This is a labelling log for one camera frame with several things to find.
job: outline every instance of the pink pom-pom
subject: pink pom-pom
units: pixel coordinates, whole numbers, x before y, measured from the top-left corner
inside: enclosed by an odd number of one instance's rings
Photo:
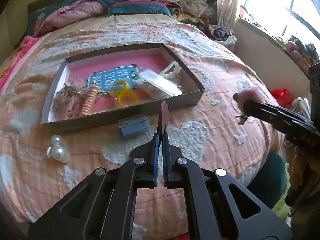
[[[244,102],[247,100],[254,100],[259,103],[264,103],[265,101],[263,94],[257,87],[250,87],[250,88],[245,88],[241,90],[241,92],[236,97],[236,101],[242,113],[244,113],[243,111]]]

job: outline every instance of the silver screw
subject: silver screw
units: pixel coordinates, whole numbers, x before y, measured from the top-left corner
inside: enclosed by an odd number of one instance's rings
[[[138,158],[135,158],[135,159],[133,160],[133,162],[134,162],[135,164],[143,164],[143,163],[144,163],[144,159],[141,158],[141,157],[138,157]]]
[[[95,173],[98,176],[102,176],[102,175],[106,174],[106,170],[104,168],[98,168],[98,169],[96,169]]]
[[[216,170],[216,174],[217,174],[218,176],[223,177],[223,176],[225,176],[225,175],[227,174],[227,172],[226,172],[224,169],[217,169],[217,170]]]
[[[187,164],[187,163],[188,163],[188,160],[187,160],[186,158],[179,158],[179,159],[177,160],[177,162],[180,163],[180,164]]]

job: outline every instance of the peach bedspread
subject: peach bedspread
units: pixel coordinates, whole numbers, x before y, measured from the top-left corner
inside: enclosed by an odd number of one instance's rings
[[[156,116],[150,117],[149,132],[125,141],[116,124],[69,133],[63,139],[71,160],[63,164],[46,158],[52,134],[39,125],[46,94],[64,58],[145,42],[164,43],[205,87],[198,105],[171,112],[170,143],[181,147],[187,158],[209,170],[223,167],[248,185],[268,152],[278,150],[282,136],[269,124],[252,117],[243,126],[237,124],[235,92],[255,85],[267,102],[276,101],[229,50],[164,15],[87,19],[45,37],[1,93],[0,201],[18,221],[34,222],[95,168],[119,167],[134,147],[152,138]],[[169,239],[188,230],[183,190],[164,188],[162,175],[160,164],[158,187],[138,190],[133,239]]]

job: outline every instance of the curtain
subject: curtain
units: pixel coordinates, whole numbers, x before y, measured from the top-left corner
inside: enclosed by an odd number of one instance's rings
[[[234,29],[238,14],[238,0],[217,0],[218,25]]]

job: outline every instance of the striped pillow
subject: striped pillow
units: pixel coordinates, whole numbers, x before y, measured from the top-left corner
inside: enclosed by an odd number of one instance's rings
[[[121,14],[164,14],[171,17],[167,7],[156,0],[120,0],[109,7],[108,16]]]

